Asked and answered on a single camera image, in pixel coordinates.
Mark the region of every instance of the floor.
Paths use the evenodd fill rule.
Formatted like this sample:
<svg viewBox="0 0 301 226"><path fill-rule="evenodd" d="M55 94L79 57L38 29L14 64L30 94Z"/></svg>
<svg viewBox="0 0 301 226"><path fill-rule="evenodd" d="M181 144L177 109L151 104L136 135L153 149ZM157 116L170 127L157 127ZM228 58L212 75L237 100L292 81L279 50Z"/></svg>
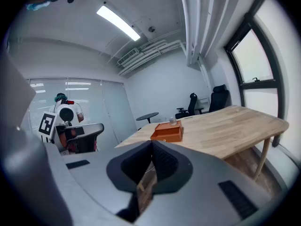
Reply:
<svg viewBox="0 0 301 226"><path fill-rule="evenodd" d="M254 152L253 149L249 148L225 159L225 161L252 178L253 174L255 173L257 163L259 162L259 156ZM137 187L140 213L142 213L151 203L151 188L157 182L156 171L152 163L150 164L148 170L149 172L145 174L140 182L142 186L139 185ZM261 174L258 176L256 183L267 193L269 193L271 197L274 197L281 192L280 185L265 165L263 166Z"/></svg>

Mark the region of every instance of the wooden table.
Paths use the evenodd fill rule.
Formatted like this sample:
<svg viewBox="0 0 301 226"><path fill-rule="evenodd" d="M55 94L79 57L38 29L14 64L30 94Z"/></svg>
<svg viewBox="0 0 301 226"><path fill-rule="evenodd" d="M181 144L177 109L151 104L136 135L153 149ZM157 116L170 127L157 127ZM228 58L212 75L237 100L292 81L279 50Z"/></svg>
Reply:
<svg viewBox="0 0 301 226"><path fill-rule="evenodd" d="M237 105L225 109L180 119L183 139L174 142L221 159L248 149L264 140L256 179L264 165L270 138L285 132L288 122L274 116ZM150 140L158 123L151 123L124 140L119 146Z"/></svg>

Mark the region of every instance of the black mesh chair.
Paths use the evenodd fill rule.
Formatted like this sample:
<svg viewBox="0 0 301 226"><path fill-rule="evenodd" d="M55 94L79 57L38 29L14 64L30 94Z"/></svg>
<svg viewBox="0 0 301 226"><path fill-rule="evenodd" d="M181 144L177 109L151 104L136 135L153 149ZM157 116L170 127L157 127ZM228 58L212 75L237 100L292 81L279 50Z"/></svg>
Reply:
<svg viewBox="0 0 301 226"><path fill-rule="evenodd" d="M195 110L198 110L201 113L201 110L203 108L194 109L194 107L196 106L197 100L198 100L198 96L195 93L192 93L190 95L190 104L188 106L188 110L184 110L184 108L177 108L177 110L179 110L180 113L175 114L175 118L180 119L180 118L184 118L184 117L187 117L187 116L195 115L195 113L194 113Z"/></svg>
<svg viewBox="0 0 301 226"><path fill-rule="evenodd" d="M218 111L225 108L228 97L229 91L226 90L225 85L214 87L213 93L211 94L211 104L208 112Z"/></svg>

